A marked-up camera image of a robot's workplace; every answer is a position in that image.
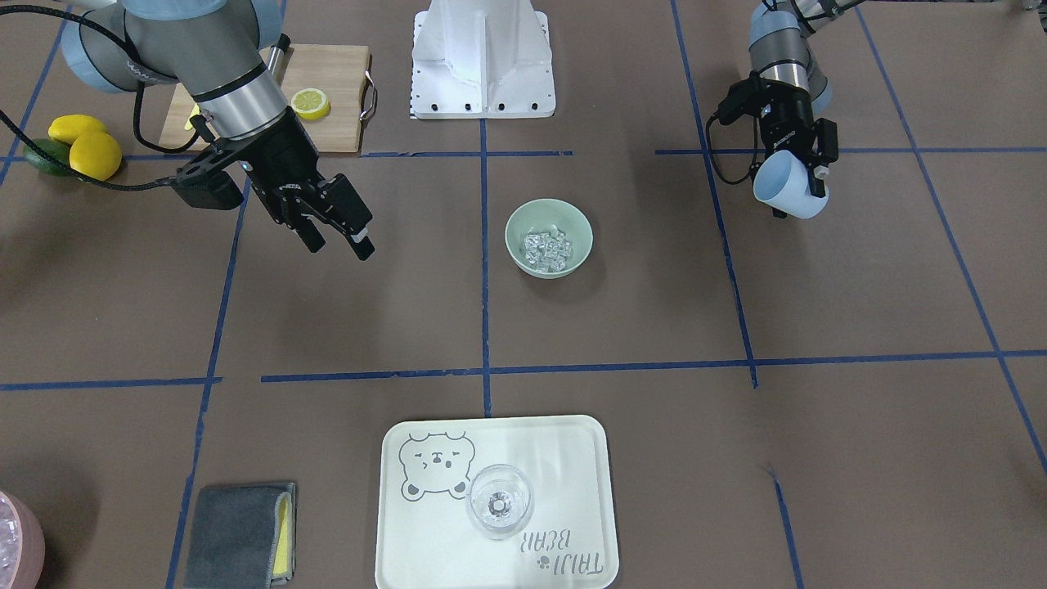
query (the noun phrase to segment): gray towel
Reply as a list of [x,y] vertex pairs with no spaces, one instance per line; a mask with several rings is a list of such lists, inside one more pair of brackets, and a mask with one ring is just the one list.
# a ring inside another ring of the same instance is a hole
[[277,511],[284,497],[291,501],[293,535],[297,505],[293,482],[200,490],[185,589],[267,589],[273,581]]

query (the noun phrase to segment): lemon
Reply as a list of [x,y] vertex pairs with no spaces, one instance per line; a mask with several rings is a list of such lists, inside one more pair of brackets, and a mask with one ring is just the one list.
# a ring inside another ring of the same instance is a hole
[[124,153],[108,133],[84,133],[69,150],[69,165],[95,180],[108,180],[120,166]]
[[84,133],[108,133],[105,122],[89,114],[67,114],[51,121],[47,135],[55,141],[71,145]]
[[291,97],[291,109],[306,120],[316,120],[331,112],[331,103],[322,90],[306,88]]

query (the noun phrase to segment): black cable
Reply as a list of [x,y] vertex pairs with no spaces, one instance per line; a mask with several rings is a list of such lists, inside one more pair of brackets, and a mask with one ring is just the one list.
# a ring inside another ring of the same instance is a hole
[[198,132],[193,133],[193,136],[190,137],[188,142],[177,148],[165,148],[162,145],[158,145],[156,143],[147,140],[146,137],[141,136],[141,103],[142,99],[144,98],[144,95],[146,95],[146,83],[139,82],[138,88],[136,88],[134,92],[134,123],[132,126],[132,130],[134,131],[134,138],[137,139],[139,143],[148,146],[153,151],[158,151],[160,153],[171,153],[171,154],[183,153],[191,146],[193,146],[193,143],[195,143],[197,139],[200,138],[200,133]]
[[719,164],[716,162],[716,153],[713,152],[713,137],[710,134],[712,131],[713,121],[719,119],[719,114],[714,113],[706,120],[706,142],[709,145],[709,159],[712,160],[713,171],[716,172],[716,177],[720,179],[721,182],[728,185],[736,186],[745,180],[748,180],[753,175],[753,169],[756,167],[756,154],[760,149],[760,135],[759,128],[757,126],[756,117],[753,117],[753,159],[749,162],[749,169],[745,171],[745,175],[738,178],[737,180],[729,180],[723,177],[723,173],[719,168]]
[[[88,27],[88,28],[90,28],[92,30],[95,30],[95,31],[99,32],[102,36],[104,36],[105,38],[107,38],[110,41],[112,41],[114,44],[116,44],[117,47],[119,47],[125,53],[127,53],[128,56],[130,56],[133,62],[137,63],[138,65],[141,65],[140,61],[139,61],[138,50],[135,49],[135,47],[134,47],[133,44],[129,43],[125,39],[120,39],[113,31],[111,31],[108,28],[102,26],[101,24],[98,24],[98,23],[96,23],[94,21],[85,19],[84,17],[81,17],[81,16],[77,16],[77,15],[73,15],[71,13],[66,13],[64,10],[58,10],[58,9],[54,9],[54,8],[46,8],[44,6],[34,6],[31,4],[15,4],[13,6],[0,6],[0,16],[3,16],[3,15],[13,15],[13,14],[44,15],[44,16],[48,16],[48,17],[54,17],[54,18],[65,19],[67,21],[71,21],[71,22],[74,22],[76,24],[86,26],[86,27]],[[21,129],[19,129],[18,124],[16,124],[15,121],[12,120],[9,116],[7,116],[7,113],[4,112],[3,109],[0,109],[0,120],[2,120],[3,123],[8,129],[10,129],[10,131],[13,133],[15,133],[15,136],[18,137],[22,142],[24,142],[26,144],[26,146],[28,146],[32,151],[37,152],[37,154],[40,155],[41,157],[43,157],[45,160],[47,160],[47,162],[49,162],[52,165],[55,165],[58,167],[61,167],[65,172],[67,172],[67,173],[69,173],[69,174],[71,174],[71,175],[80,178],[81,180],[84,180],[85,182],[94,184],[96,186],[101,186],[101,187],[108,188],[108,189],[121,190],[121,191],[138,191],[138,190],[152,189],[152,188],[160,187],[160,186],[170,186],[175,181],[175,178],[172,177],[172,176],[169,176],[169,177],[165,177],[165,178],[157,178],[157,179],[155,179],[155,180],[153,180],[151,182],[147,182],[144,184],[114,184],[112,182],[105,182],[105,181],[102,181],[102,180],[96,180],[96,179],[94,179],[94,178],[92,178],[92,177],[90,177],[88,175],[82,174],[82,173],[77,172],[76,169],[73,169],[72,167],[69,166],[69,164],[67,164],[65,162],[62,162],[62,161],[59,161],[54,156],[52,156],[51,154],[49,154],[46,151],[44,151],[43,148],[41,148],[39,144],[37,144],[36,141],[34,141],[32,139],[30,139],[28,137],[28,135],[26,135],[24,132],[22,132]],[[135,135],[136,135],[136,138],[137,138],[138,135],[140,135],[140,133],[137,132],[137,124],[135,126]]]

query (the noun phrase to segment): lime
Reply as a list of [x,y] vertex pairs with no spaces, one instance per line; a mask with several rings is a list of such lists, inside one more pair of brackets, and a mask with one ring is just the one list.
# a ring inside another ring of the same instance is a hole
[[116,139],[97,131],[84,133],[69,150],[69,165],[95,180],[108,180],[120,166],[124,153]]
[[47,135],[55,141],[71,145],[84,133],[108,133],[106,124],[89,114],[67,114],[51,121]]
[[331,103],[322,90],[306,88],[291,97],[291,109],[306,120],[316,120],[331,112]]
[[[47,155],[50,155],[66,165],[69,164],[69,145],[50,138],[32,139],[32,141],[37,143],[40,149],[44,150]],[[31,163],[34,167],[40,169],[44,174],[50,174],[51,176],[70,175],[66,169],[63,169],[62,167],[59,167],[58,165],[44,159],[42,155],[37,153],[29,145],[22,148],[22,155],[25,156],[25,160]]]

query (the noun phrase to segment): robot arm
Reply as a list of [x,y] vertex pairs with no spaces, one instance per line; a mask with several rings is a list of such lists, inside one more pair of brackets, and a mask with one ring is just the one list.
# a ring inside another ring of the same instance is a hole
[[[753,13],[752,72],[731,86],[713,118],[731,124],[748,114],[758,121],[766,159],[753,172],[754,191],[778,217],[792,212],[809,218],[828,197],[828,165],[839,158],[837,124],[815,116],[832,98],[832,87],[807,38],[863,1],[840,5],[836,0],[766,0]],[[797,182],[798,169],[806,176],[804,181]],[[792,206],[790,198],[772,201],[790,183],[803,188],[797,199],[806,206]]]
[[330,224],[366,258],[374,246],[372,214],[349,179],[324,178],[319,154],[259,50],[276,42],[282,27],[275,0],[120,0],[85,14],[119,37],[128,54],[102,33],[66,27],[62,50],[86,84],[106,92],[140,84],[181,82],[200,106],[191,120],[210,143],[178,169],[173,187],[191,206],[230,209],[243,197],[224,169],[247,172],[272,219],[293,229],[310,251],[325,240],[309,219]]

